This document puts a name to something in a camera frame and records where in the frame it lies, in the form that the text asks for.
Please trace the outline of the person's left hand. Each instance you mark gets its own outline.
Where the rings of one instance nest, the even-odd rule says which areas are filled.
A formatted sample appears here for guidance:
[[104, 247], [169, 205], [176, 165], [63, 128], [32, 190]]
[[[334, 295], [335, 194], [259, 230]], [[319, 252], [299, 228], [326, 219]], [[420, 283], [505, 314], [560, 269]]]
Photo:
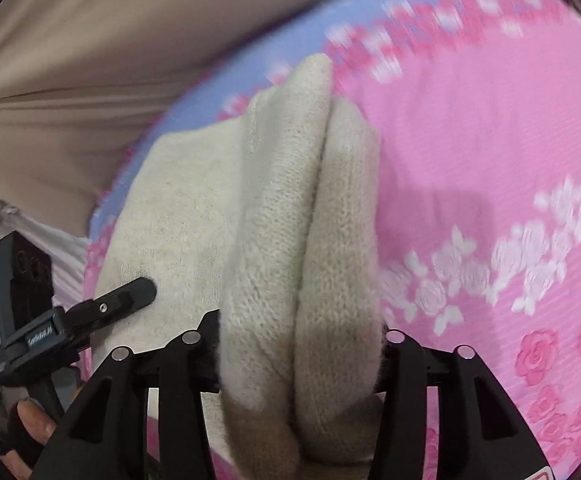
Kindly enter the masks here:
[[29, 479], [57, 422], [33, 399], [18, 401], [10, 411], [7, 437], [10, 448], [0, 460], [16, 479]]

